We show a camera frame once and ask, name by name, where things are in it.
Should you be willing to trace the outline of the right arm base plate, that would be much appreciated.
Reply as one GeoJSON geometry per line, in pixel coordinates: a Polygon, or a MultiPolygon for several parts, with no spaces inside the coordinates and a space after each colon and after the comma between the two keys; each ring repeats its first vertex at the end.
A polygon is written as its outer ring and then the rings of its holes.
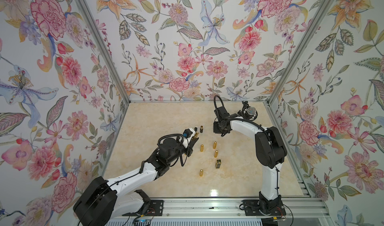
{"type": "Polygon", "coordinates": [[[246,216],[283,217],[287,214],[284,205],[279,200],[243,200],[239,209],[244,211],[246,216]]]}

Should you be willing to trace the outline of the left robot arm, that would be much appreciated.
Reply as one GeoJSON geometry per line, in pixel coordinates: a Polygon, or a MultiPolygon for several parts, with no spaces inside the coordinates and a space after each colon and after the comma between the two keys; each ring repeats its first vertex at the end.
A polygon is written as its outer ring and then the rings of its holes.
{"type": "Polygon", "coordinates": [[[197,135],[189,128],[182,134],[162,136],[139,168],[108,180],[93,179],[73,207],[78,225],[104,226],[115,217],[146,213],[151,199],[139,187],[162,177],[177,162],[184,166],[199,139],[197,135]]]}

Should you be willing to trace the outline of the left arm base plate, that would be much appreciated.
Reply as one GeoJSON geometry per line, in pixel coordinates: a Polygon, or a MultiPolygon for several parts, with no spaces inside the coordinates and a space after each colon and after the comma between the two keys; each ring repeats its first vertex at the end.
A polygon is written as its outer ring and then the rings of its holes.
{"type": "Polygon", "coordinates": [[[164,210],[164,200],[149,200],[144,202],[140,209],[134,212],[128,212],[123,214],[123,216],[155,216],[159,217],[163,215],[164,210]]]}

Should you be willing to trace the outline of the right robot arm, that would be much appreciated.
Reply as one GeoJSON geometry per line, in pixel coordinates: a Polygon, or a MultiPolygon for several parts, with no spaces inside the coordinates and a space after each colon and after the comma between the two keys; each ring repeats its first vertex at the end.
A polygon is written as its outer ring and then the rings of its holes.
{"type": "Polygon", "coordinates": [[[256,108],[251,107],[247,101],[243,101],[242,104],[237,113],[230,114],[222,98],[214,96],[216,120],[213,131],[221,137],[236,131],[254,140],[256,157],[263,166],[263,184],[259,192],[257,209],[263,215],[270,215],[273,210],[283,205],[279,186],[280,172],[288,151],[279,129],[257,124],[256,108]]]}

